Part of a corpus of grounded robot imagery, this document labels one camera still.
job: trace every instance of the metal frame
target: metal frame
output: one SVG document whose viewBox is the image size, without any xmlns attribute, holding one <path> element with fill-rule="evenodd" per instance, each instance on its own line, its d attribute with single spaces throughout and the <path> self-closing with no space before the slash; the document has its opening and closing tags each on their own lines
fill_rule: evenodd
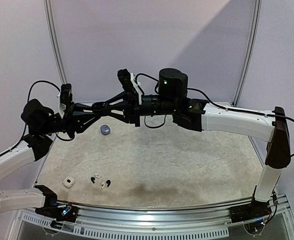
<svg viewBox="0 0 294 240">
<path fill-rule="evenodd" d="M 277 215 L 282 214 L 289 239 L 294 240 L 294 219 L 287 198 L 282 194 L 278 200 Z M 249 202 L 250 198 L 246 198 L 226 203 L 190 207 L 184 210 L 144 211 L 77 205 L 80 208 L 77 221 L 75 223 L 64 222 L 60 232 L 101 240 L 217 239 L 229 235 L 228 227 L 243 224 L 242 222 L 232 223 L 228 209 Z M 8 239 L 17 239 L 22 221 L 58 231 L 50 227 L 52 220 L 35 214 L 33 209 L 20 210 Z"/>
<path fill-rule="evenodd" d="M 256 38 L 256 34 L 257 34 L 260 8 L 261 8 L 261 0 L 255 0 L 255 9 L 254 9 L 254 13 L 252 16 L 251 32 L 250 32 L 249 40 L 248 40 L 245 62 L 243 64 L 239 84 L 238 84 L 235 96 L 233 98 L 233 101 L 232 101 L 232 105 L 235 107 L 239 103 L 241 92 L 242 92 L 242 89 L 243 89 L 243 86 L 245 83 L 245 79 L 247 76 L 247 72 L 249 69 L 249 64 L 250 64 L 250 60 L 251 60 L 251 56 L 252 56 L 252 52 L 253 52 L 253 47 L 254 47 L 254 42 L 255 42 L 255 38 Z"/>
<path fill-rule="evenodd" d="M 47 23 L 48 23 L 48 28 L 49 28 L 49 34 L 50 34 L 53 54 L 56 59 L 56 64 L 57 64 L 58 72 L 60 75 L 60 79 L 61 79 L 62 84 L 67 84 L 68 81 L 67 81 L 66 73 L 65 73 L 65 70 L 63 67 L 63 63 L 62 63 L 62 58 L 61 58 L 57 34 L 56 34 L 56 28 L 55 28 L 55 24 L 54 24 L 54 20 L 53 20 L 51 0 L 44 0 L 44 5 L 45 5 L 45 10 L 46 10 Z"/>
</svg>

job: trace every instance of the white mesh grille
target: white mesh grille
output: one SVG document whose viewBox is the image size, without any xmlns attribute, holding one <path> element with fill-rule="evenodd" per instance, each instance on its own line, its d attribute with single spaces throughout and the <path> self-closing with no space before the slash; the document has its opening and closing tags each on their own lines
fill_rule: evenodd
<svg viewBox="0 0 294 240">
<path fill-rule="evenodd" d="M 51 220 L 46 217 L 24 212 L 22 219 L 38 226 L 53 229 L 50 227 Z M 74 226 L 73 232 L 63 230 L 61 232 L 98 240 L 210 240 L 229 236 L 227 227 L 188 233 L 125 233 L 98 230 L 87 226 Z"/>
</svg>

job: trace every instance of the small purple object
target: small purple object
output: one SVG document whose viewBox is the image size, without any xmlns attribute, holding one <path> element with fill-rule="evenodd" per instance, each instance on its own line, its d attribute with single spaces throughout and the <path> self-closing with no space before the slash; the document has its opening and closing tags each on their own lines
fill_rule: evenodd
<svg viewBox="0 0 294 240">
<path fill-rule="evenodd" d="M 101 130 L 102 135 L 110 134 L 110 128 L 107 125 L 102 125 L 100 130 Z"/>
</svg>

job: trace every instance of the beige carpet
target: beige carpet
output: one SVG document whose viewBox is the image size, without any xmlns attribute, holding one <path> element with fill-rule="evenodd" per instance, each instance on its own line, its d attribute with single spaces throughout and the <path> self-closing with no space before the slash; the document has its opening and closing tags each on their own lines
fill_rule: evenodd
<svg viewBox="0 0 294 240">
<path fill-rule="evenodd" d="M 157 125 L 163 116 L 148 117 Z M 107 124 L 111 134 L 103 136 Z M 104 117 L 72 142 L 56 140 L 39 175 L 58 199 L 117 207 L 188 207 L 252 195 L 261 165 L 248 137 L 226 132 L 195 132 L 172 123 L 149 129 Z M 90 177 L 110 180 L 101 190 Z M 67 189 L 62 181 L 73 176 Z"/>
</svg>

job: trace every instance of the black cable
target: black cable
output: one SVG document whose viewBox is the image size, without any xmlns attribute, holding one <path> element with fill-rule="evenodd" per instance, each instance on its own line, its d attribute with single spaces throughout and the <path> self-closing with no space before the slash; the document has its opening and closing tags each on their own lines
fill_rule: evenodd
<svg viewBox="0 0 294 240">
<path fill-rule="evenodd" d="M 165 115 L 165 118 L 164 118 L 162 124 L 160 124 L 160 125 L 158 125 L 158 126 L 148 126 L 148 125 L 146 124 L 146 116 L 145 116 L 145 121 L 144 121 L 144 122 L 145 122 L 145 126 L 146 126 L 147 128 L 149 128 L 149 129 L 158 129 L 158 128 L 161 128 L 161 127 L 164 126 L 165 123 L 166 123 L 166 117 L 167 117 L 167 115 Z"/>
<path fill-rule="evenodd" d="M 275 207 L 275 211 L 273 212 L 273 214 L 272 214 L 272 216 L 271 216 L 271 218 L 270 219 L 267 219 L 267 221 L 266 221 L 266 223 L 265 223 L 265 225 L 266 224 L 268 224 L 272 219 L 273 219 L 273 217 L 276 215 L 276 212 L 277 212 L 277 207 L 278 207 L 278 205 L 276 205 L 276 207 Z"/>
<path fill-rule="evenodd" d="M 150 79 L 152 79 L 152 80 L 155 80 L 156 82 L 158 82 L 159 80 L 158 79 L 156 79 L 156 78 L 154 78 L 154 77 L 152 77 L 152 76 L 150 76 L 150 75 L 148 75 L 148 74 L 145 74 L 145 73 L 138 73 L 137 75 L 136 75 L 136 80 L 138 79 L 138 76 L 145 76 L 145 77 L 147 77 L 147 78 L 150 78 Z"/>
<path fill-rule="evenodd" d="M 213 102 L 203 91 L 201 91 L 199 89 L 196 89 L 196 88 L 187 88 L 187 89 L 203 94 L 205 96 L 205 98 L 208 100 L 208 102 L 210 102 L 212 105 L 214 105 L 214 106 L 216 106 L 218 108 L 228 110 L 228 111 L 232 111 L 232 112 L 248 113 L 248 114 L 255 114 L 255 115 L 265 116 L 265 114 L 262 113 L 262 112 L 243 110 L 243 109 L 227 108 L 227 107 L 221 106 L 221 105 L 216 104 L 215 102 Z M 282 116 L 282 115 L 276 115 L 276 114 L 266 114 L 266 116 L 267 117 L 279 117 L 279 118 L 287 119 L 287 120 L 292 121 L 294 123 L 294 119 L 291 118 L 291 117 L 288 117 L 288 116 Z"/>
<path fill-rule="evenodd" d="M 159 95 L 159 92 L 157 90 L 157 88 L 159 87 L 159 82 L 157 82 L 156 86 L 155 86 L 155 93 L 157 93 Z"/>
<path fill-rule="evenodd" d="M 34 87 L 34 85 L 36 85 L 36 84 L 38 84 L 38 83 L 46 83 L 46 84 L 50 84 L 50 85 L 54 86 L 54 87 L 60 92 L 60 88 L 59 88 L 57 85 L 55 85 L 54 83 L 52 83 L 52 82 L 50 82 L 50 81 L 46 81 L 46 80 L 39 80 L 39 81 L 34 82 L 34 83 L 31 85 L 31 87 L 30 87 L 30 89 L 29 89 L 29 93 L 28 93 L 28 101 L 27 101 L 27 103 L 28 103 L 29 100 L 30 100 L 30 95 L 31 95 L 32 88 Z M 8 150 L 6 150 L 6 151 L 0 153 L 0 157 L 2 157 L 4 154 L 7 154 L 7 153 L 11 152 L 13 149 L 15 149 L 15 148 L 16 148 L 16 147 L 22 142 L 23 137 L 24 137 L 25 134 L 26 134 L 26 130 L 27 130 L 27 124 L 25 124 L 25 127 L 24 127 L 24 129 L 23 129 L 22 136 L 20 137 L 19 141 L 18 141 L 18 142 L 17 142 L 17 143 L 11 148 L 11 149 L 8 149 Z"/>
<path fill-rule="evenodd" d="M 70 138 L 70 139 L 64 139 L 64 138 L 62 138 L 62 137 L 59 137 L 59 135 L 56 133 L 56 136 L 57 136 L 57 138 L 58 139 L 60 139 L 61 141 L 65 141 L 65 142 L 70 142 L 70 141 L 72 141 L 74 138 Z"/>
<path fill-rule="evenodd" d="M 157 87 L 159 86 L 159 80 L 158 80 L 158 79 L 156 79 L 156 78 L 154 78 L 154 77 L 152 77 L 152 76 L 150 76 L 150 75 L 148 75 L 148 74 L 145 74 L 145 73 L 142 73 L 142 72 L 141 72 L 141 73 L 138 73 L 138 74 L 136 75 L 136 81 L 138 80 L 138 76 L 145 76 L 145 77 L 147 77 L 147 78 L 150 78 L 150 79 L 156 81 L 157 84 L 156 84 L 156 86 L 155 86 L 155 93 L 159 94 L 159 92 L 157 91 Z"/>
</svg>

